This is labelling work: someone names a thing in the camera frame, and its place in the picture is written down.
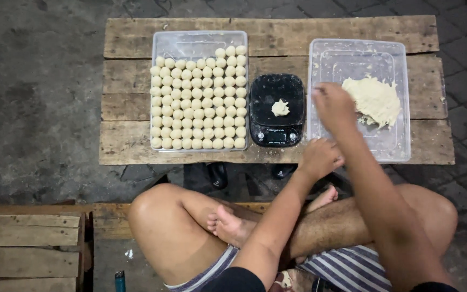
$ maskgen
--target hand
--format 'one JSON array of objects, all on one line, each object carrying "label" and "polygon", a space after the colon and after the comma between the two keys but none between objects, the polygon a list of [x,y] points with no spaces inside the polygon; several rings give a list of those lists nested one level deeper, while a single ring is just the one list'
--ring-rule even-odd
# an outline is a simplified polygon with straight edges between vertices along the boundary
[{"label": "hand", "polygon": [[357,130],[354,101],[338,83],[315,85],[312,97],[318,116],[333,136]]},{"label": "hand", "polygon": [[326,138],[312,139],[307,144],[295,173],[304,174],[315,183],[344,162],[336,143]]}]

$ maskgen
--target wooden table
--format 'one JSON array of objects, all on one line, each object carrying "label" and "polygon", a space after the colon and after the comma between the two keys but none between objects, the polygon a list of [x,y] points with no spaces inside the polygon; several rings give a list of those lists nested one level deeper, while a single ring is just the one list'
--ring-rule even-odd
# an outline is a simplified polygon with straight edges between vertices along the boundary
[{"label": "wooden table", "polygon": [[248,34],[250,82],[292,73],[307,89],[308,50],[315,38],[375,39],[406,47],[412,158],[409,164],[454,164],[435,16],[342,19],[109,19],[104,45],[100,164],[193,162],[293,163],[306,140],[290,148],[250,145],[221,153],[157,152],[149,141],[152,36],[156,31],[242,30]]}]

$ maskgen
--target clear plastic container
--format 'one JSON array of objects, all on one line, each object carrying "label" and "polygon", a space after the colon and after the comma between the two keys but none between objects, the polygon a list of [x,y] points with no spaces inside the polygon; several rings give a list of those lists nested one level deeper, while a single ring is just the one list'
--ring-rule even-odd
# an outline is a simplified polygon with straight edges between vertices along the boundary
[{"label": "clear plastic container", "polygon": [[[228,46],[244,45],[248,49],[248,35],[244,31],[167,31],[157,32],[152,38],[152,65],[155,65],[155,59],[158,56],[164,58],[173,58],[174,60],[185,59],[187,61],[197,61],[199,59],[215,58],[215,50],[218,48],[226,49]],[[248,79],[248,50],[246,50],[246,145],[244,148],[232,149],[154,149],[156,151],[172,151],[172,152],[221,152],[221,151],[236,151],[245,150],[248,148],[248,137],[250,136],[249,123],[249,96],[250,80]]]},{"label": "clear plastic container", "polygon": [[367,76],[395,82],[402,110],[390,129],[358,123],[369,149],[379,162],[405,162],[410,159],[410,107],[405,46],[401,43],[363,39],[321,39],[309,47],[309,82],[307,91],[307,139],[330,137],[311,100],[312,87],[319,82],[341,84],[347,78]]}]

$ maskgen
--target dough ball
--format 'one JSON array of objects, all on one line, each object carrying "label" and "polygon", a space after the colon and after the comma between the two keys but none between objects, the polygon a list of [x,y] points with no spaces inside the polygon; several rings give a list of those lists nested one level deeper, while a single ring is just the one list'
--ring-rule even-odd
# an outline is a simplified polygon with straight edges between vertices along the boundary
[{"label": "dough ball", "polygon": [[192,89],[192,82],[188,79],[181,81],[181,88],[183,89]]},{"label": "dough ball", "polygon": [[191,98],[192,98],[192,91],[190,89],[184,89],[181,91],[181,99],[191,99]]},{"label": "dough ball", "polygon": [[235,53],[237,55],[246,55],[246,46],[237,46],[237,48],[235,48]]},{"label": "dough ball", "polygon": [[152,66],[149,71],[151,72],[152,76],[160,76],[160,70],[161,68],[158,66]]},{"label": "dough ball", "polygon": [[172,92],[170,93],[170,96],[172,96],[173,100],[181,99],[181,90],[179,88],[173,89]]},{"label": "dough ball", "polygon": [[234,117],[236,114],[237,114],[237,110],[233,105],[231,105],[230,107],[228,107],[226,109],[226,115],[227,116]]},{"label": "dough ball", "polygon": [[174,66],[176,66],[176,61],[174,61],[174,59],[165,59],[165,66],[169,69],[172,69],[174,68]]},{"label": "dough ball", "polygon": [[212,145],[214,149],[223,149],[223,139],[214,139]]},{"label": "dough ball", "polygon": [[161,80],[161,83],[165,86],[172,86],[172,80],[174,80],[174,78],[172,78],[171,76],[165,76]]},{"label": "dough ball", "polygon": [[203,77],[203,71],[201,71],[199,68],[196,68],[192,70],[192,76],[194,76],[194,78],[201,78]]},{"label": "dough ball", "polygon": [[172,106],[167,107],[166,105],[164,105],[164,107],[161,108],[161,113],[162,113],[164,116],[170,116],[170,117],[172,117],[172,114],[174,113],[174,110],[172,109]]},{"label": "dough ball", "polygon": [[171,75],[172,78],[174,78],[174,79],[181,79],[181,73],[183,73],[183,71],[181,71],[181,69],[179,69],[179,68],[174,68],[174,69],[172,69],[172,71],[170,72],[170,75]]},{"label": "dough ball", "polygon": [[210,139],[204,139],[202,145],[203,145],[203,149],[212,149],[214,147]]},{"label": "dough ball", "polygon": [[151,139],[151,147],[154,149],[159,149],[161,148],[161,138],[159,137],[154,137]]},{"label": "dough ball", "polygon": [[162,126],[162,123],[161,123],[161,116],[154,116],[152,117],[151,119],[151,125],[155,126],[155,127],[161,127]]},{"label": "dough ball", "polygon": [[161,104],[170,106],[172,104],[172,96],[166,95],[161,99]]},{"label": "dough ball", "polygon": [[228,97],[234,96],[235,95],[235,88],[233,88],[232,86],[226,87],[225,88],[225,95],[228,96]]},{"label": "dough ball", "polygon": [[172,80],[172,91],[174,91],[175,89],[180,89],[181,83],[182,83],[181,79]]},{"label": "dough ball", "polygon": [[235,98],[233,98],[231,96],[227,96],[223,100],[225,102],[225,108],[227,108],[227,109],[228,109],[228,107],[231,107],[235,103]]},{"label": "dough ball", "polygon": [[235,117],[235,124],[236,127],[242,127],[246,125],[246,119],[244,117],[236,116]]},{"label": "dough ball", "polygon": [[194,118],[198,120],[202,120],[204,118],[204,110],[203,109],[196,109],[194,111]]},{"label": "dough ball", "polygon": [[213,108],[204,109],[204,116],[205,117],[214,117],[215,116],[215,109],[213,109]]},{"label": "dough ball", "polygon": [[214,89],[214,96],[215,97],[223,97],[225,95],[225,90],[222,87],[216,87]]},{"label": "dough ball", "polygon": [[226,60],[226,64],[232,67],[237,66],[237,58],[235,56],[228,57],[228,59]]},{"label": "dough ball", "polygon": [[246,56],[237,56],[237,66],[246,65]]},{"label": "dough ball", "polygon": [[234,46],[229,46],[225,50],[226,56],[235,56],[235,47]]},{"label": "dough ball", "polygon": [[161,68],[160,77],[163,78],[163,77],[167,77],[167,76],[170,76],[170,69],[167,68],[167,67]]},{"label": "dough ball", "polygon": [[203,97],[203,90],[200,90],[199,88],[194,88],[192,89],[192,97],[200,99]]},{"label": "dough ball", "polygon": [[159,57],[156,57],[156,61],[155,61],[156,65],[158,67],[164,67],[165,66],[165,58],[162,57],[162,56],[159,56]]},{"label": "dough ball", "polygon": [[214,97],[214,99],[212,99],[212,103],[216,106],[216,107],[220,107],[224,104],[224,100],[222,97]]},{"label": "dough ball", "polygon": [[176,62],[176,68],[178,68],[179,70],[183,70],[185,69],[185,65],[187,64],[187,61],[185,60],[178,60]]},{"label": "dough ball", "polygon": [[181,137],[183,137],[183,139],[190,139],[193,133],[192,129],[186,128],[181,131]]},{"label": "dough ball", "polygon": [[183,126],[184,129],[190,129],[192,128],[192,120],[190,118],[184,118],[181,121],[181,125]]},{"label": "dough ball", "polygon": [[201,88],[201,78],[193,78],[191,83],[193,88]]},{"label": "dough ball", "polygon": [[215,115],[216,116],[220,116],[220,117],[224,117],[226,114],[226,109],[225,107],[217,107],[215,109]]},{"label": "dough ball", "polygon": [[203,148],[203,141],[201,139],[192,139],[192,149]]},{"label": "dough ball", "polygon": [[183,139],[181,144],[185,150],[192,149],[192,139]]},{"label": "dough ball", "polygon": [[203,70],[206,67],[206,61],[204,59],[199,59],[196,62],[196,67]]},{"label": "dough ball", "polygon": [[217,116],[214,118],[214,127],[216,128],[222,128],[224,125],[224,120],[222,117]]},{"label": "dough ball", "polygon": [[245,98],[246,97],[246,88],[238,87],[235,90],[235,94],[237,95],[238,98]]},{"label": "dough ball", "polygon": [[174,119],[171,116],[164,116],[161,118],[161,124],[165,127],[172,127],[172,121],[174,121]]},{"label": "dough ball", "polygon": [[192,131],[192,136],[196,139],[203,139],[204,137],[204,133],[203,133],[203,130],[201,129],[194,129]]},{"label": "dough ball", "polygon": [[205,139],[211,139],[214,137],[214,130],[212,128],[205,128],[203,134]]},{"label": "dough ball", "polygon": [[211,88],[205,88],[203,90],[203,97],[205,98],[212,98],[214,97],[214,90]]},{"label": "dough ball", "polygon": [[192,102],[190,99],[183,99],[179,105],[182,110],[186,110],[192,106]]},{"label": "dough ball", "polygon": [[212,70],[212,74],[214,74],[215,77],[223,77],[225,71],[219,67],[214,68]]},{"label": "dough ball", "polygon": [[210,88],[212,85],[214,85],[214,82],[210,78],[204,77],[201,81],[203,88]]},{"label": "dough ball", "polygon": [[161,136],[161,129],[160,127],[151,127],[151,136],[159,137]]},{"label": "dough ball", "polygon": [[232,149],[234,147],[234,140],[230,137],[226,137],[223,139],[223,143],[226,149]]},{"label": "dough ball", "polygon": [[214,78],[214,87],[223,87],[225,84],[225,80],[223,77],[216,77]]},{"label": "dough ball", "polygon": [[235,67],[234,66],[228,66],[226,67],[226,70],[225,70],[225,75],[226,76],[234,76],[235,75]]},{"label": "dough ball", "polygon": [[183,70],[183,72],[181,73],[181,79],[183,80],[190,80],[192,79],[192,71],[191,70]]},{"label": "dough ball", "polygon": [[162,138],[169,138],[171,132],[172,132],[172,129],[171,129],[171,128],[163,127],[163,128],[161,129],[161,137],[162,137]]},{"label": "dough ball", "polygon": [[236,98],[234,105],[236,108],[243,108],[246,106],[246,100],[244,98]]},{"label": "dough ball", "polygon": [[183,143],[181,139],[172,139],[172,148],[176,150],[183,148]]},{"label": "dough ball", "polygon": [[201,129],[203,128],[203,120],[200,118],[195,118],[192,120],[192,125],[195,129]]},{"label": "dough ball", "polygon": [[243,66],[237,66],[235,68],[235,76],[245,76],[246,75],[246,69]]},{"label": "dough ball", "polygon": [[224,58],[226,57],[226,52],[223,48],[219,48],[217,50],[215,50],[215,56],[218,57],[218,58]]},{"label": "dough ball", "polygon": [[174,139],[181,139],[181,130],[172,130],[170,132],[170,138],[172,140]]},{"label": "dough ball", "polygon": [[235,129],[235,134],[240,138],[246,137],[246,127],[237,127],[237,129]]},{"label": "dough ball", "polygon": [[206,109],[206,108],[211,108],[213,106],[212,99],[209,97],[203,98],[203,101],[201,102],[201,107]]},{"label": "dough ball", "polygon": [[180,100],[173,100],[172,103],[170,104],[170,107],[173,109],[173,110],[178,110],[181,108],[181,101]]},{"label": "dough ball", "polygon": [[185,119],[187,119],[187,118],[188,118],[188,119],[194,118],[194,110],[193,110],[193,109],[185,109],[185,110],[183,111],[183,116],[185,117]]},{"label": "dough ball", "polygon": [[151,78],[151,85],[154,87],[161,87],[161,77],[160,76],[153,76]]},{"label": "dough ball", "polygon": [[194,61],[188,61],[187,64],[185,65],[185,68],[192,71],[196,68],[196,63]]},{"label": "dough ball", "polygon": [[217,58],[217,60],[215,61],[215,68],[224,68],[224,67],[226,67],[226,60],[223,58]]},{"label": "dough ball", "polygon": [[203,71],[201,71],[201,73],[203,73],[203,77],[205,77],[205,78],[211,78],[212,77],[212,72],[213,72],[212,68],[210,68],[208,66],[205,67],[203,69]]},{"label": "dough ball", "polygon": [[235,86],[235,78],[232,76],[225,77],[225,85],[226,87],[234,87]]},{"label": "dough ball", "polygon": [[244,146],[246,146],[246,140],[244,138],[236,138],[233,144],[235,148],[244,148]]},{"label": "dough ball", "polygon": [[209,67],[210,69],[215,68],[215,59],[214,58],[208,58],[206,60],[206,66]]},{"label": "dough ball", "polygon": [[203,120],[203,128],[208,129],[212,128],[214,126],[214,120],[211,119],[210,117],[207,117],[206,119]]},{"label": "dough ball", "polygon": [[160,107],[161,106],[161,96],[151,97],[151,106]]},{"label": "dough ball", "polygon": [[225,128],[225,136],[233,138],[235,136],[235,129],[234,127],[226,127]]},{"label": "dough ball", "polygon": [[191,107],[192,107],[193,110],[201,109],[201,100],[192,99],[192,106]]},{"label": "dough ball", "polygon": [[215,128],[214,129],[214,136],[217,139],[222,139],[225,136],[225,131],[223,130],[223,128]]},{"label": "dough ball", "polygon": [[237,116],[240,116],[240,117],[245,117],[246,116],[246,108],[238,108],[237,109]]},{"label": "dough ball", "polygon": [[244,85],[246,85],[246,77],[238,76],[237,78],[235,78],[235,85],[239,87],[243,87]]},{"label": "dough ball", "polygon": [[149,93],[151,96],[161,96],[161,89],[159,87],[151,87]]},{"label": "dough ball", "polygon": [[172,121],[172,129],[173,130],[180,130],[181,128],[182,128],[181,120],[176,120],[175,119],[175,120]]},{"label": "dough ball", "polygon": [[172,87],[170,86],[163,86],[161,88],[161,95],[163,96],[166,96],[166,95],[170,95],[172,93]]},{"label": "dough ball", "polygon": [[151,107],[151,115],[152,116],[161,116],[161,107]]},{"label": "dough ball", "polygon": [[163,149],[172,149],[172,139],[171,138],[163,138],[161,140],[161,147]]},{"label": "dough ball", "polygon": [[233,127],[235,124],[235,120],[231,116],[225,116],[223,120],[223,126],[224,127]]}]

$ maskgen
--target kitchen scale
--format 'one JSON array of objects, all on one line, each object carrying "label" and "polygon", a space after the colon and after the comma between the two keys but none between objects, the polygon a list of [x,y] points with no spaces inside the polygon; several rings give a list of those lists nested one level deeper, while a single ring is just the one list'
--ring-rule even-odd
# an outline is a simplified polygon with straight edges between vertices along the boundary
[{"label": "kitchen scale", "polygon": [[[275,116],[273,104],[288,102],[289,113]],[[258,76],[250,90],[250,133],[263,147],[291,147],[302,139],[305,121],[305,96],[302,80],[292,74]]]}]

